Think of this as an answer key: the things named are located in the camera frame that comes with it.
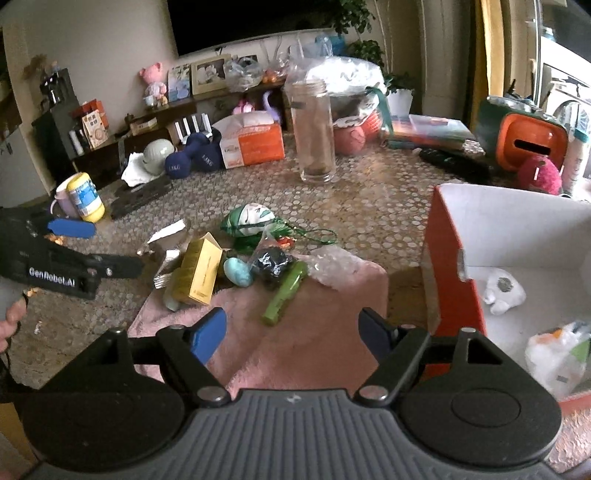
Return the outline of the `person's left hand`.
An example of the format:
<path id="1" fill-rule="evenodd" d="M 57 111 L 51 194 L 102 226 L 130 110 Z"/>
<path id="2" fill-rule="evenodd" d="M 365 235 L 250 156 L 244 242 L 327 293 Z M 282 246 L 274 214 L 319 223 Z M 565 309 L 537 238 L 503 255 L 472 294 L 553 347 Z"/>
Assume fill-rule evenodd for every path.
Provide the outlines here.
<path id="1" fill-rule="evenodd" d="M 0 321 L 0 352 L 3 353 L 9 348 L 9 340 L 16 334 L 19 322 L 24 318 L 28 307 L 28 297 L 23 295 L 21 299 L 14 302 Z"/>

